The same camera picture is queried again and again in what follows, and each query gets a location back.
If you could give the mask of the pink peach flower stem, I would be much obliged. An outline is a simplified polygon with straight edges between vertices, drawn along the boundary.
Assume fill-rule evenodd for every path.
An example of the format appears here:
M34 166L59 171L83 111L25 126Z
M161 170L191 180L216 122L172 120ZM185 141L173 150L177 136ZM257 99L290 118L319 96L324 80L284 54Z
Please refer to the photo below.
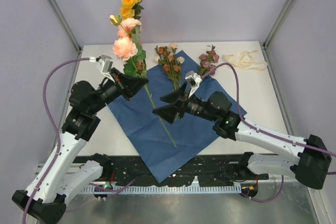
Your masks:
M117 15L111 15L110 22L118 29L119 38L113 44L113 52L123 61L124 74L141 77L137 72L136 58L138 36L141 34L142 23L134 18L121 19Z

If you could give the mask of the artificial flower bunch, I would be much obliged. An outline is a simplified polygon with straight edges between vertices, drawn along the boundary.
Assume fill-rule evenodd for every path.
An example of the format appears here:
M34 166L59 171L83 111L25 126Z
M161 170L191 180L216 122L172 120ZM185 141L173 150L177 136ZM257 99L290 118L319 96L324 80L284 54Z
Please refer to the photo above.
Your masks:
M162 71L167 78L172 81L174 90L181 87L182 64L184 57L177 56L177 44L171 43L169 46L156 46L156 56L154 62L162 67Z

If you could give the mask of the blue wrapping paper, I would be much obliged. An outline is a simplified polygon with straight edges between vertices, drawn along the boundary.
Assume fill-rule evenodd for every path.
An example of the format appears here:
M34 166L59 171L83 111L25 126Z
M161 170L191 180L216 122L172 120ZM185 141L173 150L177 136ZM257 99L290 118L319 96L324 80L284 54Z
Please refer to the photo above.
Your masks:
M160 97L173 91L172 82L157 65L147 71L148 88L130 101L119 97L108 105L124 133L157 182L161 183L219 136L213 123L190 114L173 124L161 122L154 106Z

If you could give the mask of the cream ribbon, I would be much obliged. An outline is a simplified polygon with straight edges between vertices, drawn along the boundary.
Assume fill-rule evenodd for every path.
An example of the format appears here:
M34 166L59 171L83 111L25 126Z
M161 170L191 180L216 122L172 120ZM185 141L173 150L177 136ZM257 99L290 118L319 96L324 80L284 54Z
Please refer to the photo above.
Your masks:
M257 61L254 57L259 52L260 50L250 50L223 55L223 60L229 62L237 69L264 71L268 66L267 63L264 60Z

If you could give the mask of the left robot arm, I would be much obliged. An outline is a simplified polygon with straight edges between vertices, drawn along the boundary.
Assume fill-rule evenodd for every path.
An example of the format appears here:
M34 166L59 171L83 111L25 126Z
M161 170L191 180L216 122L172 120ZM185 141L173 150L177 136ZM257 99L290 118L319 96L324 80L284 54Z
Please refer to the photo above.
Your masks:
M32 216L42 223L57 223L67 205L89 183L108 180L112 175L111 159L95 153L73 175L66 173L78 153L85 147L97 129L97 113L122 96L130 100L148 79L132 77L112 68L95 89L87 81L79 81L71 88L71 110L60 131L57 144L36 178L25 190L17 190L13 202L23 210L22 222Z

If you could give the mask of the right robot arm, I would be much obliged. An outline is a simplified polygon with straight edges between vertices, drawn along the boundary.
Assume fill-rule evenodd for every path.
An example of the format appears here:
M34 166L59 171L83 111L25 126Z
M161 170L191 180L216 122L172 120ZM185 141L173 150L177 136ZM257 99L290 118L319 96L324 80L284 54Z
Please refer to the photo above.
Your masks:
M213 130L222 138L259 146L270 155L245 152L237 172L249 179L253 175L275 174L295 178L301 184L322 189L332 158L323 140L315 135L308 138L270 131L231 110L232 103L222 92L213 92L207 101L185 92L186 84L163 97L167 105L153 113L169 123L185 113L214 122Z

